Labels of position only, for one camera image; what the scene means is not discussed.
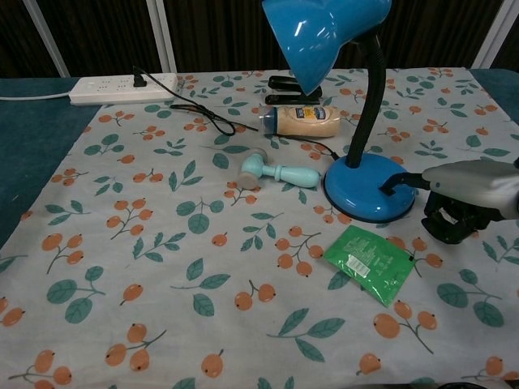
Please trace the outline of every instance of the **blue desk lamp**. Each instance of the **blue desk lamp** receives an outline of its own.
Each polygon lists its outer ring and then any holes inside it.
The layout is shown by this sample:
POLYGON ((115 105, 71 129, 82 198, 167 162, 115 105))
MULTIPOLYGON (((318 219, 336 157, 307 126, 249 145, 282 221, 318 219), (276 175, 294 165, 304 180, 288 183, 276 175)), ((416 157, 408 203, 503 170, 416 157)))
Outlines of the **blue desk lamp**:
POLYGON ((353 41, 367 61, 366 103, 348 155, 333 162, 324 176, 330 203, 354 219, 387 223, 413 206, 414 188, 399 185, 387 196, 379 188, 405 170, 389 158, 364 153, 380 111, 385 89, 385 61, 377 37, 391 0, 264 0, 263 9, 296 80, 310 95, 353 41))

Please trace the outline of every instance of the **light blue brush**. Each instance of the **light blue brush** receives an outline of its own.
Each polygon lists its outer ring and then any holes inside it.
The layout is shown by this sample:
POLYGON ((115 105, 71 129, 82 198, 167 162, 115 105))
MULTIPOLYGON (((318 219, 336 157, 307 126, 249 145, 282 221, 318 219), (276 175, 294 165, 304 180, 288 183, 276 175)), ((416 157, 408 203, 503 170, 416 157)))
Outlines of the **light blue brush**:
POLYGON ((238 173, 238 186, 252 190, 259 186, 262 176, 274 177, 276 181, 284 181, 302 188, 313 188, 320 181, 320 174, 314 169, 296 166, 268 166, 267 153, 261 148, 248 151, 238 173))

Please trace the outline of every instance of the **teal table edge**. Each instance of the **teal table edge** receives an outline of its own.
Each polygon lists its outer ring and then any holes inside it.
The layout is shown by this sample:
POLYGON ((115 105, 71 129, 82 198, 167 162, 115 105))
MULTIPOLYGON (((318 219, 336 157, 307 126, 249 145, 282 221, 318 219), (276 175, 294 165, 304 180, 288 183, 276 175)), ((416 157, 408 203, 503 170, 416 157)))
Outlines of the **teal table edge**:
MULTIPOLYGON (((519 74, 503 69, 477 69, 471 73, 519 123, 519 74)), ((0 94, 39 96, 68 92, 77 80, 0 79, 0 94)), ((67 98, 0 101, 0 247, 99 108, 75 107, 67 98)))

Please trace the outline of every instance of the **mayonnaise bottle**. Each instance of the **mayonnaise bottle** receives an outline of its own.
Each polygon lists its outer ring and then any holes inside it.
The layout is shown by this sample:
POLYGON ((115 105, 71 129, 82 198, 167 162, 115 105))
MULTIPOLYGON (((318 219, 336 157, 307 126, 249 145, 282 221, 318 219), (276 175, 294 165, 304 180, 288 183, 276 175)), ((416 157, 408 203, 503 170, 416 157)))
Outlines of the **mayonnaise bottle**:
POLYGON ((267 134, 329 137, 339 132, 341 114, 335 107, 264 107, 260 113, 267 134))

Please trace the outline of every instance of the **lamp shade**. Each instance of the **lamp shade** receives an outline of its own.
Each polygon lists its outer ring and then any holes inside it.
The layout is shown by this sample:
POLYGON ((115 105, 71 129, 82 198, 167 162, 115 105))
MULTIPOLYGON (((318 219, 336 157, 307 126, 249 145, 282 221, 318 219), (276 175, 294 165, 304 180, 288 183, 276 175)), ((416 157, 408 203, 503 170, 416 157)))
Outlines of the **lamp shade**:
POLYGON ((382 23, 391 0, 264 0, 263 9, 305 94, 312 93, 341 47, 382 23))

